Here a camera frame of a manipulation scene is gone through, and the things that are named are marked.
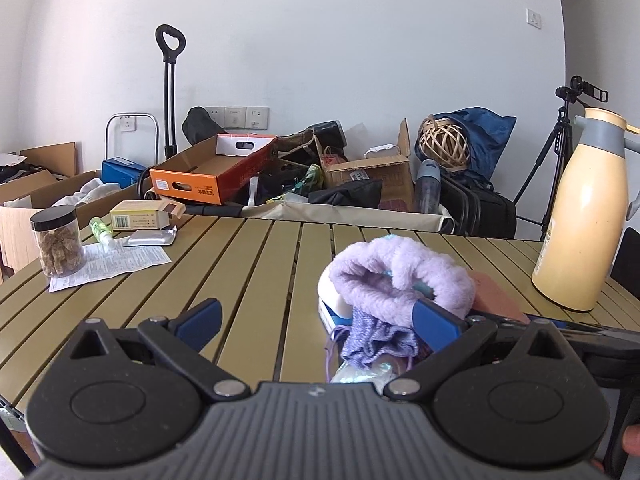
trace silver packet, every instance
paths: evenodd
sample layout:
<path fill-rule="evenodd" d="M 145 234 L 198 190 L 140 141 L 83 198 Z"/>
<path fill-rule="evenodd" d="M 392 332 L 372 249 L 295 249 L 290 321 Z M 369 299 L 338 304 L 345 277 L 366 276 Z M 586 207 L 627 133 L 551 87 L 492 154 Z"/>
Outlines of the silver packet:
<path fill-rule="evenodd" d="M 123 245 L 126 247 L 171 245 L 174 243 L 178 228 L 174 225 L 170 229 L 140 229 L 133 232 Z"/>

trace pink cloth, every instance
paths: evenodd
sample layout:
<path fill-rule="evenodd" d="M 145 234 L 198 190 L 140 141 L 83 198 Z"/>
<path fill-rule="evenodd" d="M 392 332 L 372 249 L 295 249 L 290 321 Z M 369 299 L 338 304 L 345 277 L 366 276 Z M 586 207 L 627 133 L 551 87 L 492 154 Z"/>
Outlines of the pink cloth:
<path fill-rule="evenodd" d="M 384 275 L 389 271 L 392 277 Z M 412 328 L 414 303 L 423 296 L 412 289 L 423 282 L 434 301 L 463 318 L 476 294 L 473 280 L 448 254 L 401 236 L 351 244 L 336 254 L 329 278 L 344 300 L 392 325 Z"/>

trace blue box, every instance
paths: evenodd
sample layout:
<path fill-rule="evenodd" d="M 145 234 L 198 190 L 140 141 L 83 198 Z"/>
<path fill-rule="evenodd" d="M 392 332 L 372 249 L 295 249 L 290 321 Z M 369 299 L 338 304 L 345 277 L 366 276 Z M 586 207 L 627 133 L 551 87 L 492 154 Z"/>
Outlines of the blue box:
<path fill-rule="evenodd" d="M 126 158 L 115 156 L 108 158 L 102 162 L 101 179 L 106 184 L 107 182 L 114 182 L 120 184 L 122 189 L 132 186 L 138 181 L 140 173 L 146 168 L 131 162 Z"/>

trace human hand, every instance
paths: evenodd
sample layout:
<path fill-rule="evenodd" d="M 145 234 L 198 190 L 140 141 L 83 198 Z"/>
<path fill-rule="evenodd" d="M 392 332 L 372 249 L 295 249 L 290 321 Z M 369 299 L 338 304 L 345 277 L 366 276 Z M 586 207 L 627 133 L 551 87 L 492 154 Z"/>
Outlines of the human hand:
<path fill-rule="evenodd" d="M 622 449 L 632 456 L 640 456 L 640 424 L 626 428 L 622 436 Z"/>
<path fill-rule="evenodd" d="M 476 270 L 468 270 L 467 272 L 476 284 L 476 298 L 473 304 L 474 310 L 509 317 L 510 319 L 516 319 L 523 323 L 529 322 L 529 318 L 520 311 L 517 303 L 513 301 L 490 276 L 484 272 L 477 272 Z"/>

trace yellow thermos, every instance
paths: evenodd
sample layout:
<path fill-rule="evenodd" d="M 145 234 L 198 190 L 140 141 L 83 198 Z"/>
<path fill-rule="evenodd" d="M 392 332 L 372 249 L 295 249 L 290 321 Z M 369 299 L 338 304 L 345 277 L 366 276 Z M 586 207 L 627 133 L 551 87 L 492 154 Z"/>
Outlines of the yellow thermos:
<path fill-rule="evenodd" d="M 575 119 L 584 129 L 562 174 L 531 281 L 558 305 L 588 312 L 609 274 L 625 217 L 640 205 L 640 193 L 628 204 L 625 163 L 625 147 L 640 153 L 640 143 L 625 139 L 625 131 L 640 130 L 600 108 Z"/>

